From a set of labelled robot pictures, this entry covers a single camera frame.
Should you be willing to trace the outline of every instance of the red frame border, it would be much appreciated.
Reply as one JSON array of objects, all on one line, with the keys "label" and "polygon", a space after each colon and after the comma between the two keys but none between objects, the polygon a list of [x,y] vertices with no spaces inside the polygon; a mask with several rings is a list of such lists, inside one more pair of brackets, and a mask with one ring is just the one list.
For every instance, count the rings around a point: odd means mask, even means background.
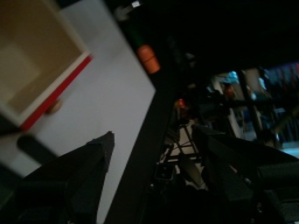
[{"label": "red frame border", "polygon": [[42,113],[45,112],[45,110],[47,109],[47,107],[53,104],[53,102],[55,101],[55,99],[58,98],[61,92],[63,91],[63,89],[66,88],[66,86],[71,83],[71,81],[75,79],[75,77],[78,76],[81,70],[84,69],[84,67],[88,65],[88,63],[92,61],[92,57],[90,55],[79,62],[78,66],[74,68],[74,70],[70,72],[69,76],[66,77],[66,79],[62,81],[62,83],[57,86],[57,88],[51,91],[50,95],[47,96],[47,98],[43,100],[43,102],[41,103],[41,105],[38,106],[38,108],[31,112],[31,114],[29,115],[29,117],[25,119],[25,121],[22,122],[19,128],[21,130],[27,130],[34,122],[37,121],[37,119],[41,117]]}]

